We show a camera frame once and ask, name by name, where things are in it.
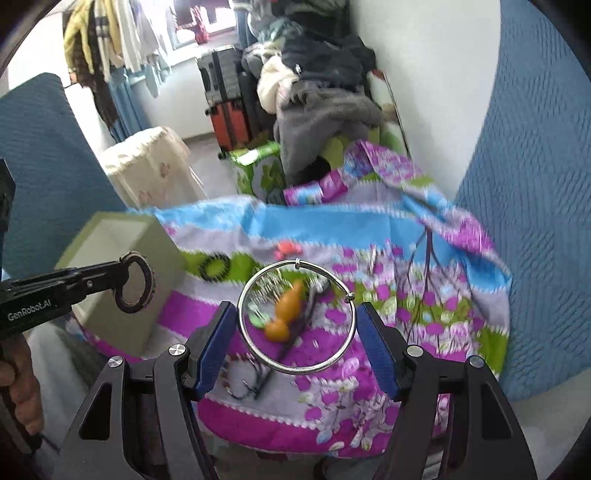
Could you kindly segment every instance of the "green square box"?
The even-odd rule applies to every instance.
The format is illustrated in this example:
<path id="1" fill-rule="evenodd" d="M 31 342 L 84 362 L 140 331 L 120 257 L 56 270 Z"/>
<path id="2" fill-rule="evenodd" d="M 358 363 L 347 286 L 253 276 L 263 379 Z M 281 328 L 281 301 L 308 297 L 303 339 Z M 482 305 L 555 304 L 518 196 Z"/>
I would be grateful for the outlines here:
<path id="1" fill-rule="evenodd" d="M 278 143 L 230 152 L 230 161 L 238 193 L 253 195 L 265 203 L 285 204 L 285 174 Z"/>

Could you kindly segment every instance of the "blue towel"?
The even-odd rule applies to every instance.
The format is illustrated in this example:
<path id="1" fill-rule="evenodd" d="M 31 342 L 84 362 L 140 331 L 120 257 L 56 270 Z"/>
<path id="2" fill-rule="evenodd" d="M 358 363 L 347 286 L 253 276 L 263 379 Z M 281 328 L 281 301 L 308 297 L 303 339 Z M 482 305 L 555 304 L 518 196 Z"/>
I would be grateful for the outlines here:
<path id="1" fill-rule="evenodd" d="M 514 275 L 509 399 L 591 366 L 591 83 L 527 0 L 501 0 L 491 103 L 456 201 Z"/>
<path id="2" fill-rule="evenodd" d="M 17 184 L 2 264 L 16 278 L 53 270 L 94 213 L 125 210 L 56 75 L 0 98 L 0 156 Z"/>

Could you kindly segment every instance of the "finger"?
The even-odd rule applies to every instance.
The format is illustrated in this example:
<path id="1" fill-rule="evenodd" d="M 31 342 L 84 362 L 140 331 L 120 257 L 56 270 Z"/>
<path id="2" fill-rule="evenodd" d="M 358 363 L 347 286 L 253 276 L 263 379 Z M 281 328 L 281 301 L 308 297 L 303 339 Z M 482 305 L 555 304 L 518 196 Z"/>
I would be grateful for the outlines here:
<path id="1" fill-rule="evenodd" d="M 10 387 L 14 379 L 14 369 L 8 363 L 0 362 L 0 387 Z"/>
<path id="2" fill-rule="evenodd" d="M 39 392 L 39 382 L 30 370 L 19 375 L 10 387 L 10 397 L 16 405 L 27 401 Z"/>
<path id="3" fill-rule="evenodd" d="M 43 427 L 45 426 L 45 421 L 43 417 L 33 420 L 32 422 L 27 423 L 25 429 L 29 435 L 36 435 L 37 433 L 41 433 Z"/>
<path id="4" fill-rule="evenodd" d="M 31 362 L 31 349 L 28 346 L 25 337 L 18 335 L 7 340 L 2 341 L 4 355 L 6 359 L 14 362 L 17 366 L 17 376 L 21 372 L 31 370 L 33 363 Z"/>
<path id="5" fill-rule="evenodd" d="M 34 395 L 27 401 L 17 405 L 17 407 L 14 409 L 14 416 L 23 425 L 28 425 L 40 418 L 43 418 L 41 395 Z"/>

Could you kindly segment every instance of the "gourd charm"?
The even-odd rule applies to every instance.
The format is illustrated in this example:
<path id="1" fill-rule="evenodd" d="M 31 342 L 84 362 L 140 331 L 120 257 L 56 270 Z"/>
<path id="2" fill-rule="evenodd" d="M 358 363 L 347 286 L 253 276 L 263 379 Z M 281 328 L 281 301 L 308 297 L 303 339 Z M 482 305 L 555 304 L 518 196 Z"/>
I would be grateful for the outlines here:
<path id="1" fill-rule="evenodd" d="M 304 282 L 298 279 L 281 295 L 275 304 L 275 318 L 265 325 L 265 336 L 268 340 L 284 343 L 290 339 L 289 325 L 295 322 L 301 313 L 303 293 Z"/>

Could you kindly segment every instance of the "red suitcase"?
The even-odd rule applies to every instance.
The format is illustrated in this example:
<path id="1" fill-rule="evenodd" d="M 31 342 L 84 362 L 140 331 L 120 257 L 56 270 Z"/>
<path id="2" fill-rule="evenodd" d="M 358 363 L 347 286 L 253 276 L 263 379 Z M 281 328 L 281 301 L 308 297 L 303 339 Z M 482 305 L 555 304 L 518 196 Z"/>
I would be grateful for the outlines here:
<path id="1" fill-rule="evenodd" d="M 252 140 L 242 99 L 218 103 L 205 110 L 205 114 L 212 120 L 213 131 L 222 150 L 220 158 L 227 152 L 244 148 Z"/>

